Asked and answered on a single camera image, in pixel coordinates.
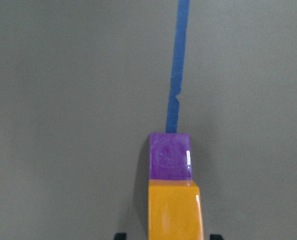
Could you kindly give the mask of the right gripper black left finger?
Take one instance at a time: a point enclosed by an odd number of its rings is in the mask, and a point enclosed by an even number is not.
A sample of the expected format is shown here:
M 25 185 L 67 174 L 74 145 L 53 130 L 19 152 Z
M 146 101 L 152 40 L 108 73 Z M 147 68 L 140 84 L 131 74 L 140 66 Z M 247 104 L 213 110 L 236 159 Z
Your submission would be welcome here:
M 127 233 L 126 232 L 117 232 L 114 235 L 113 240 L 126 240 L 127 239 Z

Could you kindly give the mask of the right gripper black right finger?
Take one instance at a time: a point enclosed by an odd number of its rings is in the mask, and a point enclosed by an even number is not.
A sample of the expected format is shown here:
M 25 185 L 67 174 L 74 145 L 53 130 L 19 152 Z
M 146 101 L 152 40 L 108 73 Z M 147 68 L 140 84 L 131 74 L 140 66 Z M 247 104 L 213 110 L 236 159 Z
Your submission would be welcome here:
M 221 234 L 210 234 L 209 240 L 222 240 L 222 235 Z

